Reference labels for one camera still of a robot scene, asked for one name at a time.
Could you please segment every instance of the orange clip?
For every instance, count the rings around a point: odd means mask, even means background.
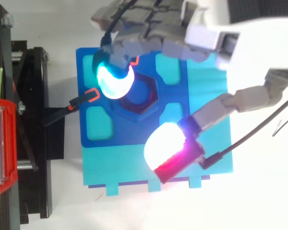
[[[69,109],[70,111],[72,111],[72,110],[74,109],[74,107],[72,107],[72,106],[70,105],[70,106],[68,106],[68,109]]]
[[[96,92],[97,96],[94,97],[94,98],[92,98],[91,100],[89,100],[89,102],[94,102],[94,101],[96,101],[96,100],[98,100],[98,99],[100,98],[100,92],[99,92],[98,89],[96,89],[96,88],[92,88],[92,89],[86,91],[85,94],[87,94],[87,93],[89,93],[89,92],[93,92],[93,91]]]
[[[140,57],[137,56],[135,62],[130,62],[130,65],[137,66],[139,64],[139,59],[140,59]]]

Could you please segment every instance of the black metal frame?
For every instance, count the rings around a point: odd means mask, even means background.
[[[19,44],[24,41],[12,42],[13,47],[20,47]],[[42,125],[44,117],[58,110],[47,108],[47,53],[41,47],[27,49],[26,43],[20,51],[23,53],[20,61],[13,62],[14,82],[26,109],[18,116],[17,158],[29,157],[37,167],[18,171],[20,221],[27,224],[28,214],[39,213],[45,219],[52,213],[50,160],[63,159],[65,119],[48,127]]]
[[[40,213],[44,219],[52,213],[50,160],[64,157],[65,119],[42,125],[44,117],[61,109],[48,108],[46,52],[11,42],[11,26],[2,24],[6,14],[0,5],[1,98],[26,106],[23,115],[17,113],[17,159],[29,159],[33,170],[19,170],[19,180],[0,195],[0,230],[19,230],[28,214]],[[12,45],[17,51],[23,47],[21,60],[13,65]]]

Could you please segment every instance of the metal screw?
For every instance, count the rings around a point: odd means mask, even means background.
[[[43,60],[44,60],[45,62],[49,62],[49,53],[44,53],[44,54],[43,54]]]
[[[2,25],[6,28],[12,28],[14,26],[13,16],[9,13],[6,13],[2,18]]]
[[[18,113],[19,113],[20,115],[22,115],[22,114],[24,114],[24,111],[25,111],[25,105],[23,104],[22,101],[20,101],[20,102],[18,103]]]

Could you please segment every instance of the robotic hand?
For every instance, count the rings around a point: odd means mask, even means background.
[[[203,1],[205,5],[196,0],[115,0],[93,15],[93,25],[107,31],[122,7],[132,2],[113,28],[119,31],[113,43],[103,47],[110,64],[124,69],[131,58],[160,50],[166,56],[195,62],[205,61],[211,52],[225,59],[231,56],[238,35],[208,30],[204,19],[209,18],[210,24],[228,23],[227,7],[222,4],[226,0]]]
[[[133,57],[154,50],[195,62],[206,60],[214,52],[217,66],[220,66],[230,61],[239,35],[208,29],[208,26],[271,16],[288,16],[288,0],[116,0],[100,9],[92,17],[92,23],[108,31],[113,21],[117,21],[113,31],[118,31],[118,35],[113,43],[102,44],[101,49],[115,68],[126,69]],[[266,125],[288,106],[288,102],[242,140],[207,159],[203,147],[195,139],[235,110],[247,112],[277,104],[287,87],[288,69],[270,69],[264,85],[238,90],[234,95],[225,93],[177,124],[161,125],[145,145],[148,165],[163,183],[193,162],[207,169]],[[175,134],[177,141],[169,142],[163,133]],[[156,146],[162,143],[167,145],[167,154],[156,161],[156,155],[164,151]]]

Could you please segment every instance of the hexagonal nut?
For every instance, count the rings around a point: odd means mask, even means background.
[[[135,79],[138,81],[143,81],[147,84],[148,88],[150,89],[148,100],[142,104],[133,104],[128,100],[127,96],[124,96],[120,100],[120,105],[126,110],[142,115],[159,101],[159,96],[155,79],[136,72]]]

